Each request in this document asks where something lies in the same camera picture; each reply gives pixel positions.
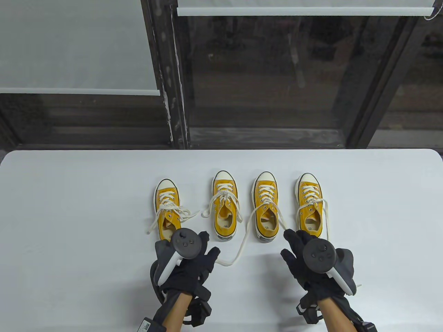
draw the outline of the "white shoelace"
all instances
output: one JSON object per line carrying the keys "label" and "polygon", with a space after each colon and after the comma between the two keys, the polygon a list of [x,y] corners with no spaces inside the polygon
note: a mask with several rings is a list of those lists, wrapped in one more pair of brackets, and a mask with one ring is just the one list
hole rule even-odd
{"label": "white shoelace", "polygon": [[302,187],[303,192],[302,194],[304,195],[304,198],[306,199],[306,204],[302,205],[299,207],[299,209],[297,210],[297,218],[300,221],[300,211],[301,209],[307,207],[307,206],[315,206],[317,203],[323,202],[324,206],[323,209],[325,210],[325,217],[326,220],[324,220],[325,224],[326,224],[326,237],[327,240],[329,241],[329,214],[328,214],[328,202],[326,202],[326,200],[324,198],[319,198],[320,195],[320,191],[316,186],[313,185],[304,185]]}
{"label": "white shoelace", "polygon": [[183,206],[177,206],[174,204],[175,192],[173,191],[165,191],[164,193],[160,194],[160,205],[157,210],[157,213],[155,214],[154,222],[151,224],[151,226],[148,229],[148,234],[151,233],[158,225],[159,216],[162,211],[173,211],[177,213],[180,216],[180,222],[184,222],[192,217],[195,217],[199,211],[197,211],[194,214],[191,214],[191,212],[184,208]]}
{"label": "white shoelace", "polygon": [[214,205],[214,202],[219,199],[220,200],[220,204],[224,204],[229,203],[229,201],[231,201],[236,209],[237,209],[237,219],[239,222],[243,221],[243,217],[240,214],[240,202],[238,201],[238,198],[235,197],[234,192],[233,192],[233,188],[234,185],[231,183],[223,183],[223,184],[219,184],[217,185],[217,193],[212,196],[210,202],[209,202],[209,207],[202,212],[202,217],[203,218],[208,218],[211,215],[212,212],[212,206]]}
{"label": "white shoelace", "polygon": [[223,265],[223,266],[231,266],[233,265],[240,257],[241,254],[243,253],[243,250],[245,249],[245,244],[246,244],[246,239],[248,238],[248,234],[249,234],[249,230],[251,229],[251,222],[252,222],[252,218],[255,215],[255,212],[261,208],[262,206],[266,205],[266,204],[271,204],[273,206],[275,206],[275,208],[277,209],[277,212],[280,216],[279,221],[283,227],[283,229],[287,229],[288,227],[286,226],[285,221],[283,220],[283,216],[282,213],[279,209],[279,207],[277,206],[277,204],[274,203],[273,199],[274,199],[274,190],[275,187],[272,185],[260,185],[258,187],[258,192],[259,192],[259,196],[261,197],[261,204],[259,206],[257,206],[251,213],[251,215],[248,218],[248,222],[246,223],[246,232],[245,232],[245,236],[243,237],[243,241],[241,242],[240,245],[240,249],[237,252],[237,255],[235,256],[234,260],[231,262],[227,262],[221,259],[217,259],[215,262],[217,264]]}

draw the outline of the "yellow sneaker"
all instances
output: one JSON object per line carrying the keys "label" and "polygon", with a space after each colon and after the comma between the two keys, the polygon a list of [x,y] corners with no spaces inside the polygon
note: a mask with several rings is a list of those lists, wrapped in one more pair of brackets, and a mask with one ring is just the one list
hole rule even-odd
{"label": "yellow sneaker", "polygon": [[295,184],[295,197],[299,203],[299,228],[311,235],[328,240],[327,202],[323,199],[319,182],[311,173],[299,177]]}
{"label": "yellow sneaker", "polygon": [[160,240],[170,240],[172,234],[180,229],[181,222],[194,217],[191,212],[180,206],[179,190],[169,179],[163,179],[154,192],[155,220],[148,234],[156,227],[159,228]]}
{"label": "yellow sneaker", "polygon": [[280,213],[277,206],[277,181],[271,173],[263,172],[259,175],[252,188],[251,198],[254,205],[257,236],[264,242],[270,242],[277,235]]}
{"label": "yellow sneaker", "polygon": [[232,239],[237,230],[237,220],[242,221],[238,202],[237,185],[228,172],[221,170],[212,180],[212,199],[202,213],[207,218],[214,207],[214,228],[219,239]]}

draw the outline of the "gloved hand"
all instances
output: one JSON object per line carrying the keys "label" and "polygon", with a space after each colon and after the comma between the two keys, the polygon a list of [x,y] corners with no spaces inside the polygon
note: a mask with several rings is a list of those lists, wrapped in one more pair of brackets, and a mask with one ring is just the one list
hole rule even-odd
{"label": "gloved hand", "polygon": [[288,249],[283,249],[280,254],[303,289],[312,292],[317,301],[345,295],[333,278],[329,278],[325,273],[315,273],[306,266],[303,259],[303,249],[309,241],[316,238],[314,235],[309,235],[306,231],[294,232],[292,229],[287,229],[283,236],[289,242],[295,257]]}
{"label": "gloved hand", "polygon": [[209,234],[201,232],[198,236],[202,239],[202,249],[199,255],[194,259],[183,259],[180,266],[173,269],[169,278],[160,287],[163,292],[177,290],[195,297],[197,287],[206,280],[208,272],[212,272],[220,249],[214,247],[205,255]]}

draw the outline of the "cable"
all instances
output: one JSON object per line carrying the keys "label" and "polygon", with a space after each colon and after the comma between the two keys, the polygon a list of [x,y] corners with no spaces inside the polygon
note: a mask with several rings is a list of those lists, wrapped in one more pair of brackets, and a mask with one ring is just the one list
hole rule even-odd
{"label": "cable", "polygon": [[432,21],[434,18],[436,18],[439,14],[440,14],[440,12],[442,11],[442,9],[443,9],[443,2],[442,2],[442,5],[440,6],[440,9],[439,9],[439,11],[437,12],[437,14],[435,14],[433,17],[426,17],[426,16],[423,16],[423,18],[425,19],[425,20],[427,20],[427,21]]}

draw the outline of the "dark wooden frame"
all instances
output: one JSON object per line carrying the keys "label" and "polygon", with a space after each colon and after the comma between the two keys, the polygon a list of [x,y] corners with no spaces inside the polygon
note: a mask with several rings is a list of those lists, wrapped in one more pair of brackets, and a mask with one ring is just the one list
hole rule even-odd
{"label": "dark wooden frame", "polygon": [[177,2],[170,0],[141,0],[148,37],[153,40],[154,66],[159,69],[158,83],[164,97],[171,129],[172,146],[189,148],[189,129],[183,105],[183,77],[180,52],[177,47]]}

